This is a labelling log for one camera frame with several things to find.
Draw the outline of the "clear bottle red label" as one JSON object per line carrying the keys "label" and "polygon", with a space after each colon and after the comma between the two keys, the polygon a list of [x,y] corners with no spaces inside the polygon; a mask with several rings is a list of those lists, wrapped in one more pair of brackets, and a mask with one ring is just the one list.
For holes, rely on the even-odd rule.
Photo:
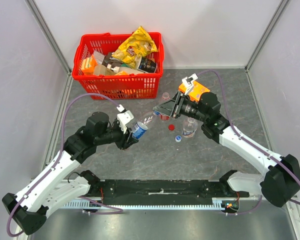
{"label": "clear bottle red label", "polygon": [[[170,99],[171,99],[171,98],[170,98],[169,93],[168,93],[168,92],[164,92],[164,93],[162,94],[161,99],[159,100],[159,104],[163,104],[163,103],[169,101]],[[164,114],[161,114],[161,113],[159,114],[159,117],[160,117],[160,119],[161,119],[162,121],[168,121],[168,120],[170,119],[169,116],[164,115]]]}

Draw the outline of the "white blue bottle cap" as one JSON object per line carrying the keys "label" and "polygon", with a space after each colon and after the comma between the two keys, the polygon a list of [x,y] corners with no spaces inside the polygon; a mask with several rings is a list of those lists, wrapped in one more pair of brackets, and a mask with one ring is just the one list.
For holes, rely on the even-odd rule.
{"label": "white blue bottle cap", "polygon": [[177,143],[181,142],[181,141],[182,141],[182,137],[181,137],[180,135],[177,135],[177,136],[175,137],[175,141],[176,141]]}

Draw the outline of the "small bottle white cap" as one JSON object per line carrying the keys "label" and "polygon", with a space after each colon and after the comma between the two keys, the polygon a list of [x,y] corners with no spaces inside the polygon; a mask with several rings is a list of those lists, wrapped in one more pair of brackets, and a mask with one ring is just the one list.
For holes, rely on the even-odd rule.
{"label": "small bottle white cap", "polygon": [[182,136],[185,138],[192,138],[198,129],[198,121],[192,117],[188,117],[184,120],[182,126]]}

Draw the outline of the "clear bottle blue label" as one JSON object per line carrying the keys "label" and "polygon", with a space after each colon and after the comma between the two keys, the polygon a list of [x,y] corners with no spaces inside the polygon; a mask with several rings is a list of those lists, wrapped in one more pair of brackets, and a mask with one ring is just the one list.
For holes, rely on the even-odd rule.
{"label": "clear bottle blue label", "polygon": [[140,139],[149,129],[151,129],[157,119],[159,114],[155,111],[146,112],[132,127],[132,136],[135,139]]}

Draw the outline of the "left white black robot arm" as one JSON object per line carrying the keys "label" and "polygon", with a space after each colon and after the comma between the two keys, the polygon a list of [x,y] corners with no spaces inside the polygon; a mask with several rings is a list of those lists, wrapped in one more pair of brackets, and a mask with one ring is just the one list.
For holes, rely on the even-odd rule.
{"label": "left white black robot arm", "polygon": [[94,112],[32,182],[17,193],[7,193],[2,198],[9,213],[8,221],[15,221],[23,234],[32,235],[67,202],[86,194],[96,196],[100,192],[99,178],[88,170],[79,174],[73,183],[67,183],[58,190],[55,187],[95,154],[98,146],[114,143],[118,149],[124,150],[137,143],[127,126],[133,118],[131,111],[124,110],[110,123],[106,113]]}

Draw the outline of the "red bottle cap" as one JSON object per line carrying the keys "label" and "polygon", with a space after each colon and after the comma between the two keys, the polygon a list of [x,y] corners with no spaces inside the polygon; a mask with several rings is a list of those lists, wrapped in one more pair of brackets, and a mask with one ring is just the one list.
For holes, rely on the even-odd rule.
{"label": "red bottle cap", "polygon": [[168,129],[169,129],[170,131],[173,131],[173,130],[175,129],[175,126],[174,126],[173,124],[170,124],[170,125],[168,126]]}

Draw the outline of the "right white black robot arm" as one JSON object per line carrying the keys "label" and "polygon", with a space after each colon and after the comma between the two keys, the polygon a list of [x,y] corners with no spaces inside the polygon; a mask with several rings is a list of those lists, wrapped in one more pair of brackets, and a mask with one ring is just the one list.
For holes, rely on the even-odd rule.
{"label": "right white black robot arm", "polygon": [[247,192],[265,197],[272,205],[282,207],[300,191],[300,165],[291,154],[282,156],[244,135],[220,113],[221,104],[216,94],[205,92],[198,102],[191,101],[182,92],[153,107],[155,112],[177,119],[180,116],[202,122],[203,134],[226,147],[248,163],[257,174],[229,171],[219,191],[225,197],[235,192]]}

